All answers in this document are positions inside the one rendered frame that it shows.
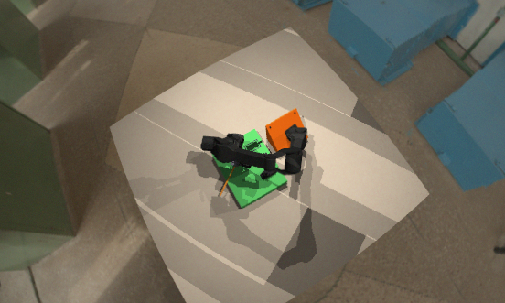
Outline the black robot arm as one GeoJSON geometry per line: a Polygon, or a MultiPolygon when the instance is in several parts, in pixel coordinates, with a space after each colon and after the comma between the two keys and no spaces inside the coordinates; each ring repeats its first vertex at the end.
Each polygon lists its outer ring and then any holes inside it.
{"type": "Polygon", "coordinates": [[[306,127],[297,127],[291,125],[285,130],[290,148],[282,148],[274,154],[262,154],[250,150],[242,149],[244,135],[231,133],[227,137],[220,138],[215,136],[203,136],[201,149],[203,151],[214,152],[214,157],[221,163],[230,163],[232,161],[240,162],[250,166],[263,168],[268,172],[278,172],[284,176],[292,175],[301,170],[302,150],[306,147],[306,127]],[[286,155],[285,155],[286,154],[286,155]],[[275,167],[276,159],[285,155],[285,169],[281,170],[275,167]]]}

